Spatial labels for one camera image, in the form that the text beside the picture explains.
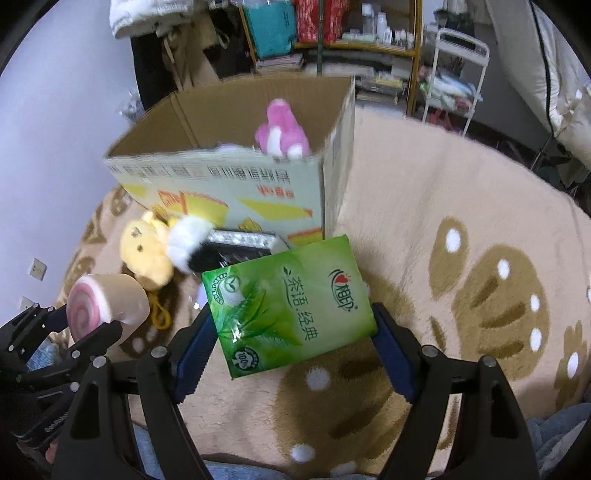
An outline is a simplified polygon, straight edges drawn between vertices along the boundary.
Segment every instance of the beige blanket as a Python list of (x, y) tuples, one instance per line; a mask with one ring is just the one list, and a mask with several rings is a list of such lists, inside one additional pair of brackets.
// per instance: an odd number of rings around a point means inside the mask
[[(90, 221), (59, 303), (91, 271), (122, 271), (119, 236), (139, 217), (122, 188)], [(358, 110), (353, 169), (334, 234), (346, 233), (373, 301), (448, 356), (497, 357), (526, 417), (580, 400), (589, 379), (591, 220), (572, 200), (494, 150), (435, 127)], [(198, 281), (167, 287), (173, 330), (146, 322), (113, 359), (166, 344), (197, 313)], [(142, 421), (139, 402), (132, 414)], [(369, 339), (230, 380), (216, 346), (180, 406), (202, 455), (296, 478), (381, 470), (408, 405)], [(433, 471), (445, 465), (452, 398)]]

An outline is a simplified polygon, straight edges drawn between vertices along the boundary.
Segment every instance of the silver screw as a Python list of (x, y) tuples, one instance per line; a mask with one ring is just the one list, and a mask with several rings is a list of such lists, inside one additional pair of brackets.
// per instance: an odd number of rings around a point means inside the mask
[(98, 356), (92, 361), (92, 366), (95, 368), (104, 367), (107, 363), (107, 359), (104, 356)]
[(487, 367), (494, 367), (496, 365), (496, 359), (491, 357), (490, 355), (485, 355), (482, 357), (482, 363), (485, 364)]
[(167, 352), (168, 350), (166, 350), (165, 346), (157, 346), (156, 348), (152, 348), (150, 354), (154, 358), (162, 358), (164, 355), (166, 355)]
[(435, 348), (433, 345), (424, 345), (421, 351), (423, 352), (424, 356), (429, 358), (434, 358), (439, 353), (439, 350), (437, 350), (437, 348)]

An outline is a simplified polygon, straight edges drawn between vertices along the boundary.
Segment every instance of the cardboard box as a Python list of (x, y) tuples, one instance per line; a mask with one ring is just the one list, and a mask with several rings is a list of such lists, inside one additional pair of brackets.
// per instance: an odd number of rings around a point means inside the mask
[[(111, 147), (105, 162), (146, 208), (196, 215), (220, 227), (276, 232), (292, 246), (331, 232), (353, 150), (350, 78), (243, 77), (173, 93)], [(289, 161), (252, 147), (267, 106), (287, 100), (312, 156)]]

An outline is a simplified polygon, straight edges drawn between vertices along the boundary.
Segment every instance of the red bag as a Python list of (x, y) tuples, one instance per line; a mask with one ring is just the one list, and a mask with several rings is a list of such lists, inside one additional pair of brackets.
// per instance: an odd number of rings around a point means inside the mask
[[(318, 41), (318, 1), (296, 0), (295, 19), (298, 41)], [(332, 43), (343, 34), (343, 16), (349, 0), (324, 0), (324, 43)]]

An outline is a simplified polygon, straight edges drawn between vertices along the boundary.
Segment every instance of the teal bag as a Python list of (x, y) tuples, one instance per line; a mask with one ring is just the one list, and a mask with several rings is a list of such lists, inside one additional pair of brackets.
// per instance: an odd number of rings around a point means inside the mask
[(256, 54), (260, 59), (287, 55), (296, 41), (296, 11), (290, 2), (245, 7)]

